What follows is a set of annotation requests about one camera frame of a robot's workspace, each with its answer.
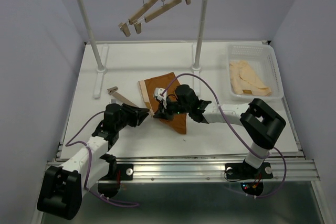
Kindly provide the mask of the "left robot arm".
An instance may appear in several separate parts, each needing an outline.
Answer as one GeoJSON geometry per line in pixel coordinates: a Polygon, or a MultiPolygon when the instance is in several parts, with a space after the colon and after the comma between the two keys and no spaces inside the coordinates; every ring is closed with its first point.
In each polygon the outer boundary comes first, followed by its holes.
{"type": "Polygon", "coordinates": [[[137,206],[133,202],[112,200],[113,193],[101,193],[93,191],[92,188],[100,179],[106,178],[115,181],[115,190],[118,191],[122,179],[132,179],[133,175],[127,171],[133,166],[118,165],[116,157],[109,151],[118,140],[119,132],[127,126],[141,125],[149,116],[149,109],[112,103],[106,106],[102,114],[103,119],[87,142],[76,141],[72,137],[66,143],[66,147],[82,145],[73,157],[59,166],[47,168],[37,201],[37,210],[71,220],[78,213],[86,193],[92,193],[114,206],[137,206]]]}

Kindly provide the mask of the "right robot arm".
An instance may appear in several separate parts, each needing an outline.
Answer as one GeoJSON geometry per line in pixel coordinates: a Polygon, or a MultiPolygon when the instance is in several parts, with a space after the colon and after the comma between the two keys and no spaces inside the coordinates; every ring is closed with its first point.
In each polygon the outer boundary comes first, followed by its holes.
{"type": "Polygon", "coordinates": [[[197,123],[225,123],[229,127],[242,126],[253,143],[242,163],[244,175],[253,177],[269,156],[271,149],[286,126],[286,121],[262,99],[255,98],[244,104],[212,104],[199,99],[190,86],[183,84],[175,89],[172,101],[163,88],[155,88],[154,98],[159,102],[154,118],[172,121],[176,115],[187,114],[197,123]]]}

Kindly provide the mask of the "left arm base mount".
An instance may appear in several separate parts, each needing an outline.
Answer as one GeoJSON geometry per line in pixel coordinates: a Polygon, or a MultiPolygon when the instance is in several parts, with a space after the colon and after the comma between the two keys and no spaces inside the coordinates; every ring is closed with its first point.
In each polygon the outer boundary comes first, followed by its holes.
{"type": "Polygon", "coordinates": [[[92,185],[93,189],[108,198],[113,198],[121,189],[121,182],[132,181],[134,174],[134,165],[131,163],[118,163],[115,156],[110,154],[102,155],[98,161],[102,161],[97,165],[93,172],[90,172],[89,179],[92,176],[98,175],[95,184],[92,185]]]}

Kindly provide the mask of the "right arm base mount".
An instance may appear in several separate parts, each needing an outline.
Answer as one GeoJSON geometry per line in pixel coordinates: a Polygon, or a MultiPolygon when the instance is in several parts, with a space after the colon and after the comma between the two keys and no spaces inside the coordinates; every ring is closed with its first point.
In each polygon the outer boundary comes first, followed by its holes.
{"type": "Polygon", "coordinates": [[[264,191],[263,179],[272,179],[270,163],[263,162],[259,168],[253,168],[246,162],[225,164],[224,177],[229,182],[240,182],[244,193],[260,196],[264,191]]]}

